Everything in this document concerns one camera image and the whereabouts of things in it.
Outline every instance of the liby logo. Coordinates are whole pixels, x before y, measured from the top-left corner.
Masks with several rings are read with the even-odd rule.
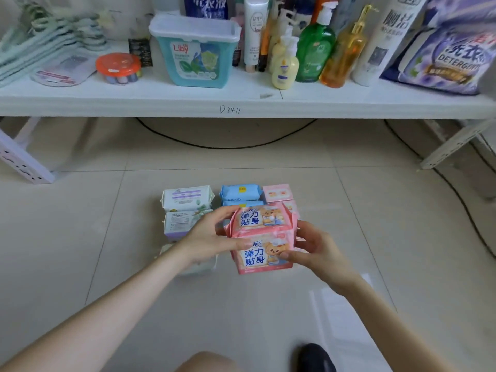
[[[176,52],[184,52],[188,53],[188,45],[187,44],[172,44],[174,51]]]

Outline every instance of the handwritten label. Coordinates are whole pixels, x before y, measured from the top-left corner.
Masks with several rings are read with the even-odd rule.
[[[234,108],[234,107],[228,107],[221,105],[220,106],[220,113],[230,113],[230,114],[240,114],[241,113],[241,108]]]

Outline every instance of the teal plastic container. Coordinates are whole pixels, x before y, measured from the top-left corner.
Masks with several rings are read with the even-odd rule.
[[[158,14],[150,23],[171,80],[179,86],[224,87],[241,27],[231,20]]]

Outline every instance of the black shoe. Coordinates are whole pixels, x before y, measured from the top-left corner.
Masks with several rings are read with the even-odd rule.
[[[322,347],[309,343],[298,354],[296,372],[336,372],[336,367]]]

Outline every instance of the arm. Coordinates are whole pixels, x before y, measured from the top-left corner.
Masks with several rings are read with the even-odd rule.
[[[309,254],[286,251],[281,258],[308,267],[350,302],[394,372],[454,371],[353,270],[329,234],[308,222],[299,221],[298,227],[297,235],[305,241],[297,241],[296,247]]]
[[[178,273],[222,251],[251,246],[215,233],[215,225],[238,208],[225,206],[205,215],[152,264],[29,345],[0,372],[100,371]]]

